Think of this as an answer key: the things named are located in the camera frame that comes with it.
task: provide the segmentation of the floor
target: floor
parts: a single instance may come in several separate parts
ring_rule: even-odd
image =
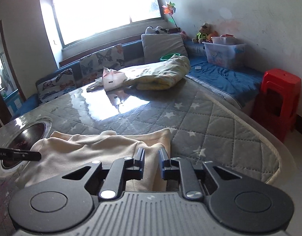
[[[294,131],[287,136],[284,144],[294,157],[297,165],[295,176],[280,188],[291,196],[295,204],[295,213],[287,232],[291,236],[302,236],[302,135]]]

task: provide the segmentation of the beige fleece blanket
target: beige fleece blanket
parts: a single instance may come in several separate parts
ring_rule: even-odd
[[[169,60],[144,65],[143,71],[125,79],[123,86],[136,85],[137,90],[166,90],[177,84],[189,71],[188,58],[173,55]]]
[[[158,169],[158,150],[164,147],[170,156],[170,130],[162,129],[150,134],[122,136],[115,131],[100,135],[68,135],[54,131],[50,138],[37,141],[31,151],[42,155],[39,162],[29,162],[16,183],[19,188],[59,175],[93,160],[112,164],[122,157],[133,157],[139,148],[145,149],[144,177],[127,181],[127,191],[165,191]]]

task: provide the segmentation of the stuffed animal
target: stuffed animal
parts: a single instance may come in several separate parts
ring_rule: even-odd
[[[146,34],[168,34],[167,30],[161,26],[157,26],[156,29],[151,26],[147,27]]]
[[[161,26],[156,27],[155,32],[157,34],[168,34],[167,30]]]
[[[218,37],[218,36],[219,36],[218,32],[214,31],[214,32],[212,32],[211,34],[208,35],[208,38],[207,38],[206,42],[212,43],[212,37]]]
[[[185,32],[185,31],[182,31],[182,32],[180,32],[180,33],[178,33],[178,34],[181,35],[181,37],[182,37],[182,39],[183,39],[184,41],[188,39],[188,36],[186,35],[186,32]]]
[[[204,25],[200,27],[199,33],[196,34],[196,37],[193,38],[192,41],[193,43],[203,43],[207,40],[209,34],[210,25],[208,23],[204,23]]]

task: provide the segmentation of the blue bedsheet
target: blue bedsheet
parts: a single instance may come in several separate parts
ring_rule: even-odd
[[[259,93],[263,78],[262,72],[249,67],[228,70],[209,64],[205,56],[190,56],[189,60],[191,65],[189,76],[192,79],[198,79],[202,82],[202,85],[206,85],[205,87],[209,88],[211,86],[209,89],[212,91],[216,90],[214,92],[218,92],[220,96],[223,96],[223,92],[227,93],[241,108]],[[201,66],[201,69],[195,70],[196,66]]]

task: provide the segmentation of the red plastic stool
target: red plastic stool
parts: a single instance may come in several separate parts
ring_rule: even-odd
[[[284,141],[293,130],[301,91],[301,78],[281,69],[265,72],[251,117]]]

